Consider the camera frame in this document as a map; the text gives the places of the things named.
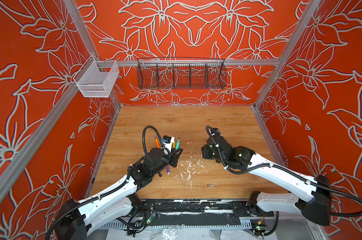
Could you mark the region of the green marker pen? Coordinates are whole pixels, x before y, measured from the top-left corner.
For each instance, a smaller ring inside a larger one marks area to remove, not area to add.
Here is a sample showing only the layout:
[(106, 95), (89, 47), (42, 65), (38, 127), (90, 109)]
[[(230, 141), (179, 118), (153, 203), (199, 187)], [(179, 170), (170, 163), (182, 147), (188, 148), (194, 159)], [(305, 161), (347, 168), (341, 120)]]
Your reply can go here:
[(181, 139), (178, 138), (178, 140), (176, 142), (176, 150), (178, 150), (180, 148), (180, 143), (181, 143)]

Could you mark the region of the orange marker pen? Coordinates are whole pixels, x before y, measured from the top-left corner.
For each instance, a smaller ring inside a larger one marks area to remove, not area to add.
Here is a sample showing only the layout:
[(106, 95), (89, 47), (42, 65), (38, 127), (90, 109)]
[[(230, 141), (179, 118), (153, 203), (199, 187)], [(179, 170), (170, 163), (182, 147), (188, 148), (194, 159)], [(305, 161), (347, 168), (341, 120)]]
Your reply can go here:
[(155, 139), (155, 141), (156, 141), (156, 145), (157, 145), (157, 147), (160, 149), (160, 148), (161, 148), (161, 145), (160, 145), (159, 140), (158, 140), (158, 139)]

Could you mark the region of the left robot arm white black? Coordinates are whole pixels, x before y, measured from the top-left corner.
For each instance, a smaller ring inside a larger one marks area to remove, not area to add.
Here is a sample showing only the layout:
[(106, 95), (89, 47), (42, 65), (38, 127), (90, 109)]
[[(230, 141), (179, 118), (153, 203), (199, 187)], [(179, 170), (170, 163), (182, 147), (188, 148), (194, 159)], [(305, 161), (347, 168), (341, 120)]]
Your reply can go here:
[(101, 192), (80, 200), (68, 200), (63, 204), (56, 220), (47, 230), (45, 238), (55, 235), (58, 240), (84, 240), (99, 227), (112, 220), (118, 220), (127, 228), (128, 235), (142, 232), (156, 212), (144, 208), (137, 191), (153, 181), (168, 166), (177, 167), (183, 149), (172, 147), (171, 143), (160, 141), (158, 148), (147, 150), (146, 131), (143, 129), (142, 142), (144, 155), (128, 166), (127, 174)]

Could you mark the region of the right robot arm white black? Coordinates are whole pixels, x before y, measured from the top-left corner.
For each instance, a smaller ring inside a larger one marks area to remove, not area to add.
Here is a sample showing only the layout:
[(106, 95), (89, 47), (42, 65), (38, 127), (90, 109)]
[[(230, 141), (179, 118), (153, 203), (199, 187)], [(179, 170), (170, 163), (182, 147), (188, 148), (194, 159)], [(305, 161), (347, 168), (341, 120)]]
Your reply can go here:
[(361, 206), (362, 199), (331, 188), (327, 177), (300, 174), (244, 146), (232, 147), (217, 128), (206, 126), (206, 132), (209, 138), (202, 147), (204, 159), (215, 160), (234, 175), (256, 175), (288, 191), (283, 195), (256, 192), (255, 197), (249, 199), (251, 208), (263, 212), (301, 214), (307, 220), (320, 226), (329, 226), (332, 217), (362, 216), (362, 210), (354, 213), (332, 212), (333, 194), (353, 200)]

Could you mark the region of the white mesh basket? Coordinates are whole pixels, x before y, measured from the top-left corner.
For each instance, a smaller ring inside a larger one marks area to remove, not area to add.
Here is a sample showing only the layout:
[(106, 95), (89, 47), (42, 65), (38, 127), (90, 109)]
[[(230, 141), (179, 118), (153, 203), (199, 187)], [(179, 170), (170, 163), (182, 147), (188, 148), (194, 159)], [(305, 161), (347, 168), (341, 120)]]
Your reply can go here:
[(108, 98), (120, 75), (116, 62), (112, 62), (108, 71), (98, 66), (99, 61), (89, 60), (74, 76), (77, 88), (85, 98)]

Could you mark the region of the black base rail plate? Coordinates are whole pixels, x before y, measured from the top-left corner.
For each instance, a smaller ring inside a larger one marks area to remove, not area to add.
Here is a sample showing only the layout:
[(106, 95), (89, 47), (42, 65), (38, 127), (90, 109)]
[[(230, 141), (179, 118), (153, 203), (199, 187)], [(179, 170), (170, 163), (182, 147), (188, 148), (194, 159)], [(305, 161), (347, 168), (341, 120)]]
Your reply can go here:
[(255, 225), (275, 216), (250, 208), (246, 199), (142, 199), (139, 209), (146, 212), (147, 218), (155, 214), (149, 224), (159, 225), (239, 224), (240, 219)]

